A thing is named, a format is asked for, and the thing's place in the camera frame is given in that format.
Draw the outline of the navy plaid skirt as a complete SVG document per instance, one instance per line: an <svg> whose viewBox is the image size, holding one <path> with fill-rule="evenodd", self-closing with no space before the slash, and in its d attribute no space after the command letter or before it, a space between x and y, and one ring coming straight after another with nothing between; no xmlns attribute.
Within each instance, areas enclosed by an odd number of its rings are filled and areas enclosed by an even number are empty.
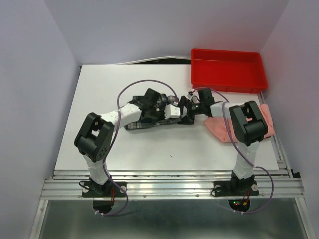
<svg viewBox="0 0 319 239"><path fill-rule="evenodd" d="M166 94L160 94L157 101L150 105L163 104L163 103L166 103L166 105L169 105L169 104L173 105L176 101L178 101L178 98L175 96L167 96ZM140 117L138 121L131 122L125 125L124 128L126 130L146 129L146 128L151 128L151 127L160 126L160 125L176 124L179 121L180 121L180 118L163 119L157 122L150 122L150 121L141 121L141 117Z"/></svg>

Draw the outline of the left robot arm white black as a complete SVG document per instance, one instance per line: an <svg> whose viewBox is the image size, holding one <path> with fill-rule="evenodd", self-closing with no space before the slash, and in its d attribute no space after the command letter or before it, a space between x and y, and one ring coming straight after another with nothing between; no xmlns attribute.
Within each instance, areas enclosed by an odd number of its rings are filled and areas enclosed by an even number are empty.
<svg viewBox="0 0 319 239"><path fill-rule="evenodd" d="M106 157L119 129L142 129L171 123L164 115L166 107L175 100L175 96L147 89L144 95L133 96L131 101L115 111L103 115L89 113L74 140L90 172L89 182L82 187L94 190L99 196L108 195L114 183L105 167Z"/></svg>

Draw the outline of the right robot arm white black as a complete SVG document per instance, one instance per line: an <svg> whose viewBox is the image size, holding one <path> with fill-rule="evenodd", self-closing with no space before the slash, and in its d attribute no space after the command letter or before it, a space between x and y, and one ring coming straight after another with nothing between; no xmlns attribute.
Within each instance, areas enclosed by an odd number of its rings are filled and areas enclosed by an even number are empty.
<svg viewBox="0 0 319 239"><path fill-rule="evenodd" d="M242 104L232 104L228 101L217 102L210 88L202 88L197 92L197 102L192 100L192 92L189 92L188 97L180 98L178 103L181 113L180 124L194 124L196 115L223 119L226 132L237 151L229 188L232 193L241 194L247 189L247 181L254 179L257 149L268 133L266 120L255 101Z"/></svg>

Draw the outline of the pink folded skirt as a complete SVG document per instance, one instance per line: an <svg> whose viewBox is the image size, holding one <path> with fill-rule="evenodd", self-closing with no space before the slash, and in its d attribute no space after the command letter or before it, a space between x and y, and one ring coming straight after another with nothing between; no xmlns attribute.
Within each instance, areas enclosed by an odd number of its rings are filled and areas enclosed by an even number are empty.
<svg viewBox="0 0 319 239"><path fill-rule="evenodd" d="M269 107L267 104L262 104L259 105L259 109L268 126L268 133L264 135L264 139L270 138L275 135L275 130ZM222 143L231 143L223 117L207 118L203 123Z"/></svg>

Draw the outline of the red plastic bin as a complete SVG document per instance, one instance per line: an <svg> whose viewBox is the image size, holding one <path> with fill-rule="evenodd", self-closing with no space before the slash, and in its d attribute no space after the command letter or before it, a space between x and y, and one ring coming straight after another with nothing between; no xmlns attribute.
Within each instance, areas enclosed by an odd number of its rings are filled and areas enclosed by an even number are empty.
<svg viewBox="0 0 319 239"><path fill-rule="evenodd" d="M193 48L191 83L222 92L258 94L268 88L258 52Z"/></svg>

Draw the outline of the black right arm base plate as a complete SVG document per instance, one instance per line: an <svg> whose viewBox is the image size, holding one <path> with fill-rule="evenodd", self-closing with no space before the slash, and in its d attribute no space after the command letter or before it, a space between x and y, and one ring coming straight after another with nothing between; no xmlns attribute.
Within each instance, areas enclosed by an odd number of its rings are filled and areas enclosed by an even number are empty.
<svg viewBox="0 0 319 239"><path fill-rule="evenodd" d="M229 197L230 208L244 214L250 208L250 197L259 196L259 189L255 180L232 178L229 181L214 181L210 195L213 197Z"/></svg>

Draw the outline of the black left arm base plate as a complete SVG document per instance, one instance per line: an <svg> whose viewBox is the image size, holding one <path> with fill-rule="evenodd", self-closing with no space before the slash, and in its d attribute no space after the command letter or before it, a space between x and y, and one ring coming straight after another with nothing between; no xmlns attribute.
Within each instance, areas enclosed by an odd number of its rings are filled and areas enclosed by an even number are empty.
<svg viewBox="0 0 319 239"><path fill-rule="evenodd" d="M96 184L92 180L81 180L82 197L93 199L93 209L98 213L107 214L115 205L116 198L125 198L124 192L117 188L111 181L104 185Z"/></svg>

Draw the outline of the aluminium rail frame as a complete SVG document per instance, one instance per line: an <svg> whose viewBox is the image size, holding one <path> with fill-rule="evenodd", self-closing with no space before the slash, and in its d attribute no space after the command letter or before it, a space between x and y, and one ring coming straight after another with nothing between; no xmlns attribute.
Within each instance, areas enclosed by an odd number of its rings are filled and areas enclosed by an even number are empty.
<svg viewBox="0 0 319 239"><path fill-rule="evenodd" d="M227 198L211 195L214 181L228 180L236 151L220 143L197 117L192 126L120 130L107 158L113 178L127 183L130 201L117 198L118 216L96 215L82 197L88 179L74 138L90 112L116 108L116 93L77 92L52 176L45 180L33 239L312 239L300 178L293 177L278 140L263 141L255 171L259 196L251 215L229 209Z"/></svg>

